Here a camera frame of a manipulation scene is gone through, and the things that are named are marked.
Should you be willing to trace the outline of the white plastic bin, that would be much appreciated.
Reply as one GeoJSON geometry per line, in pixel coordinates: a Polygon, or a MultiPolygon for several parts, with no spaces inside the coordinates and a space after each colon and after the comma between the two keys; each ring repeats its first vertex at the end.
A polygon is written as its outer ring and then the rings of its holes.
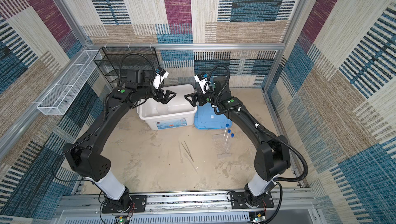
{"type": "Polygon", "coordinates": [[[185,95],[194,93],[194,87],[184,84],[165,87],[164,90],[170,90],[176,93],[176,96],[167,104],[156,102],[150,98],[137,108],[140,119],[146,122],[152,130],[192,126],[198,108],[192,106],[185,99],[185,95]]]}

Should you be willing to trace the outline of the metal tweezers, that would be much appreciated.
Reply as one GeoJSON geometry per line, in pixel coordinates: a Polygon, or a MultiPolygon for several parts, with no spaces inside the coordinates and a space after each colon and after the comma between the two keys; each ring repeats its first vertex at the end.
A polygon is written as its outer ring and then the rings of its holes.
{"type": "Polygon", "coordinates": [[[194,159],[191,156],[191,152],[186,144],[186,142],[182,142],[182,147],[184,148],[185,152],[187,153],[188,157],[191,159],[192,162],[194,162],[194,159]]]}

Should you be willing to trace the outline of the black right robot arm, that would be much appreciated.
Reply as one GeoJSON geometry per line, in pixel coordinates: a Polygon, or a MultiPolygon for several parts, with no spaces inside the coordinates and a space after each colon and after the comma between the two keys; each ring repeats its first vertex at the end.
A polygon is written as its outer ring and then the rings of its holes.
{"type": "Polygon", "coordinates": [[[245,107],[243,102],[232,95],[231,73],[228,67],[217,65],[209,74],[195,75],[200,90],[185,95],[194,107],[210,103],[216,115],[224,115],[236,124],[256,148],[254,168],[256,174],[244,188],[246,206],[258,207],[264,197],[280,182],[299,182],[306,178],[309,169],[303,155],[289,144],[284,135],[275,135],[265,128],[245,107]],[[215,70],[225,69],[225,76],[213,77],[215,70]],[[282,174],[290,168],[290,154],[295,154],[303,166],[303,172],[295,178],[285,178],[282,174]]]}

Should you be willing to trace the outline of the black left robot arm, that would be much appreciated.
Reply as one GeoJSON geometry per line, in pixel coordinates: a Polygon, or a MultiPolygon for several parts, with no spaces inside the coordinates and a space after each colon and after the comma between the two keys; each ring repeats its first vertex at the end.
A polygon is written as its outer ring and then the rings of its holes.
{"type": "Polygon", "coordinates": [[[126,212],[132,207],[129,189],[120,183],[111,171],[111,161],[102,156],[103,148],[111,133],[131,109],[143,105],[148,99],[167,104],[176,93],[161,88],[168,72],[158,67],[140,53],[127,53],[120,61],[133,56],[144,59],[149,70],[130,70],[126,80],[121,79],[118,71],[117,86],[105,96],[103,111],[74,144],[63,146],[59,160],[66,159],[72,171],[79,174],[83,181],[92,182],[105,196],[105,203],[116,212],[126,212]]]}

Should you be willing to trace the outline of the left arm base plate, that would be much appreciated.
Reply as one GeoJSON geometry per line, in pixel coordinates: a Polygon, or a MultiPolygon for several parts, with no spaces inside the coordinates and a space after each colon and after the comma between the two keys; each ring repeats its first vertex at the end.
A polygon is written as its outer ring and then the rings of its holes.
{"type": "Polygon", "coordinates": [[[132,214],[145,211],[147,195],[123,196],[120,200],[106,198],[102,206],[102,214],[132,214]]]}

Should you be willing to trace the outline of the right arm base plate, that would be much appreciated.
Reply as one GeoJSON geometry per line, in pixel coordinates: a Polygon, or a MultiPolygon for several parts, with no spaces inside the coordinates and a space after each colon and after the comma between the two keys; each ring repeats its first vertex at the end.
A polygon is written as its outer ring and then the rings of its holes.
{"type": "Polygon", "coordinates": [[[231,202],[232,209],[261,209],[274,207],[273,198],[270,193],[253,196],[248,192],[229,191],[226,197],[228,201],[231,202]]]}

